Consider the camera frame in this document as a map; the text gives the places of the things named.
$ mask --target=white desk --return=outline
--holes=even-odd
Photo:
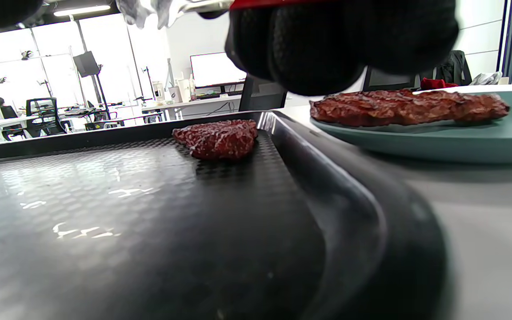
[[[158,106],[151,105],[151,106],[143,107],[142,111],[151,111],[151,110],[158,110],[158,109],[162,110],[162,111],[167,110],[167,111],[169,111],[169,119],[176,120],[175,109],[185,109],[185,108],[189,108],[189,107],[212,104],[212,103],[225,104],[227,102],[240,101],[240,98],[242,98],[242,95],[201,99],[201,100],[190,101],[187,103],[176,103],[176,104],[167,104],[167,105],[158,105]]]
[[[320,132],[309,122],[309,105],[278,111]],[[432,204],[453,255],[453,320],[512,319],[512,166],[400,160],[329,138],[405,181]]]
[[[27,120],[37,119],[39,116],[30,116],[30,117],[19,117],[19,118],[10,118],[10,119],[2,119],[0,120],[0,142],[7,141],[2,133],[2,130],[6,126],[12,125],[21,125],[21,128],[25,129],[27,127]],[[27,132],[27,130],[23,130],[25,136],[27,138],[31,138],[31,135]]]

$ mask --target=black glove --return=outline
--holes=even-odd
[[[0,0],[0,28],[23,22],[42,4],[43,0]]]
[[[251,75],[299,95],[327,95],[350,87],[365,65],[412,75],[441,63],[459,32],[455,4],[338,0],[231,10],[225,49]]]

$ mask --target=raw meat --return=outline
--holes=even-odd
[[[173,137],[203,160],[240,160],[252,152],[258,136],[256,122],[231,120],[173,130]]]

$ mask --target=red cloth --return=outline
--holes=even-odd
[[[422,79],[420,83],[420,89],[422,90],[432,90],[432,89],[443,89],[443,88],[452,88],[452,87],[459,87],[459,85],[455,83],[445,83],[443,79],[428,79],[424,78]]]

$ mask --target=black tray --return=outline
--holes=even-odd
[[[235,164],[170,137],[233,118]],[[0,144],[6,319],[430,319],[446,269],[424,201],[280,113]]]

